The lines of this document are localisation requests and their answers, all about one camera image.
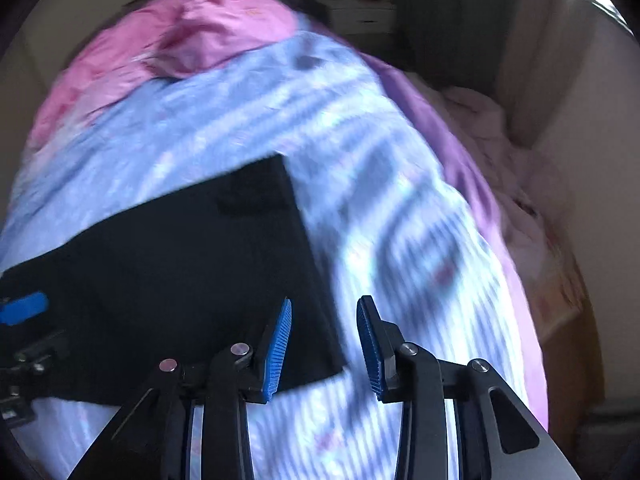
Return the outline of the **black pants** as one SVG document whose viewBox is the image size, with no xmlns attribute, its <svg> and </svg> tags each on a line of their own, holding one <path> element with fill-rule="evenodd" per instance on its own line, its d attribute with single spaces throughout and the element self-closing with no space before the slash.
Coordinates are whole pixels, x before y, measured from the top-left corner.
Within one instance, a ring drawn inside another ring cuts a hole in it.
<svg viewBox="0 0 640 480">
<path fill-rule="evenodd" d="M 68 357 L 38 398 L 122 404 L 163 359 L 198 365 L 236 342 L 257 344 L 284 298 L 292 330 L 281 389 L 346 363 L 281 156 L 115 214 L 3 273 L 2 304 L 33 292 L 48 310 L 1 324 L 1 363 L 64 330 Z"/>
</svg>

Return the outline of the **blue patterned bed sheet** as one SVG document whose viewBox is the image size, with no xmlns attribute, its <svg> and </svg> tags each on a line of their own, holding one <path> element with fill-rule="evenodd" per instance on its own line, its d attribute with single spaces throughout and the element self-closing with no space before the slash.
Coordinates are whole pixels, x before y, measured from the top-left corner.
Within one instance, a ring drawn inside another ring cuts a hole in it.
<svg viewBox="0 0 640 480">
<path fill-rule="evenodd" d="M 527 306 L 498 238 L 349 47 L 314 32 L 186 80 L 153 79 L 58 148 L 21 184 L 1 235 L 10 268 L 116 212 L 272 153 L 284 156 L 346 338 L 341 375 L 250 410 L 261 479 L 388 479 L 400 409 L 372 393 L 356 329 L 382 317 L 441 359 L 484 358 L 524 401 Z"/>
</svg>

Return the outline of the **pale pink crumpled cloth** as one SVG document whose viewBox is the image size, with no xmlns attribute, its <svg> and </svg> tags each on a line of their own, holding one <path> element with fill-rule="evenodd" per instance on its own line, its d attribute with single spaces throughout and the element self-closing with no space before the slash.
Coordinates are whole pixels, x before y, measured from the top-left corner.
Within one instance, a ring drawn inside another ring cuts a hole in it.
<svg viewBox="0 0 640 480">
<path fill-rule="evenodd" d="M 570 191 L 544 155 L 511 143 L 503 109 L 460 87 L 437 91 L 407 74 L 476 162 L 500 208 L 501 233 L 524 286 L 538 339 L 582 313 L 584 282 L 565 234 Z"/>
</svg>

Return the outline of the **purple bed skirt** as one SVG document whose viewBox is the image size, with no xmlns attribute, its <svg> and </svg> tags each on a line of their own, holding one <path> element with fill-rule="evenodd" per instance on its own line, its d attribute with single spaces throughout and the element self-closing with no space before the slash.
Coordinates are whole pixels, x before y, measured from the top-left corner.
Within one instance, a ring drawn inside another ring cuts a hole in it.
<svg viewBox="0 0 640 480">
<path fill-rule="evenodd" d="M 518 321 L 529 408 L 538 422 L 544 428 L 548 428 L 548 384 L 544 372 L 544 359 L 522 281 L 501 234 L 500 210 L 494 193 L 472 156 L 450 131 L 435 107 L 410 82 L 408 76 L 373 55 L 361 52 L 359 56 L 378 75 L 387 96 L 419 131 L 437 157 L 445 182 L 453 186 L 466 200 L 478 232 L 497 256 Z"/>
</svg>

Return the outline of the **pink blanket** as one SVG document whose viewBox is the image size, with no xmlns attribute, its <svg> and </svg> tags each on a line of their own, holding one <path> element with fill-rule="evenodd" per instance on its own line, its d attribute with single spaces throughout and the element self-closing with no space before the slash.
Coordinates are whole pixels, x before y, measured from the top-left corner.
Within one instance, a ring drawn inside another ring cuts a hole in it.
<svg viewBox="0 0 640 480">
<path fill-rule="evenodd" d="M 297 29 L 280 0 L 152 0 L 99 32 L 58 75 L 26 148 L 39 152 L 64 125 L 91 122 L 153 78 L 190 78 Z"/>
</svg>

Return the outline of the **green curtain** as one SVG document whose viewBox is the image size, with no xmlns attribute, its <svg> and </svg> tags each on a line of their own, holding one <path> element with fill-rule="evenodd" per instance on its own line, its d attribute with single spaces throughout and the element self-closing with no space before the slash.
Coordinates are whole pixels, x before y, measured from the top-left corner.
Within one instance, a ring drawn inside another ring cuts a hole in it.
<svg viewBox="0 0 640 480">
<path fill-rule="evenodd" d="M 416 71 L 434 86 L 488 94 L 516 0 L 394 0 Z"/>
</svg>

